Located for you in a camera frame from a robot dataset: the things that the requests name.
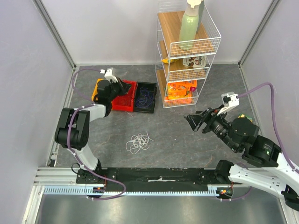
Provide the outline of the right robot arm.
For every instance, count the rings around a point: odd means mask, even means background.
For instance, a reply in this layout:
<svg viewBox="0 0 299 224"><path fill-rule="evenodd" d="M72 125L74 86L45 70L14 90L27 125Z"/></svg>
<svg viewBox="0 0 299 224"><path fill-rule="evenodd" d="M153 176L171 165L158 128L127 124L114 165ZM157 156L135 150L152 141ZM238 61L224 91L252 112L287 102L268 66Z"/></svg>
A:
<svg viewBox="0 0 299 224"><path fill-rule="evenodd" d="M266 191L294 210L299 209L299 174L297 166L292 165L282 149L272 140L258 134L259 127L248 118L236 118L232 122L219 114L220 108L207 108L184 118L196 132L205 124L202 133L213 132L234 153L241 153L248 164L262 168L272 176L256 173L227 160L220 160L214 171L218 183L242 183Z"/></svg>

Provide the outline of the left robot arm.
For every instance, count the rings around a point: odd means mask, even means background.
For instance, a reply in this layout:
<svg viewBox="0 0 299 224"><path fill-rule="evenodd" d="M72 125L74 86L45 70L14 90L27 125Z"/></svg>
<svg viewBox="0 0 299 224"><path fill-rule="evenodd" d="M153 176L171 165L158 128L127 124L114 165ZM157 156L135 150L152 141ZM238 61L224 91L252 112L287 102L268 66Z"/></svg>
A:
<svg viewBox="0 0 299 224"><path fill-rule="evenodd" d="M91 183L102 180L101 163L88 146L90 123L107 117L112 110L112 101L125 96L131 84L119 78L116 82L102 79L97 82L92 103L79 108L63 108L55 132L55 142L68 149L81 169L87 170L86 178Z"/></svg>

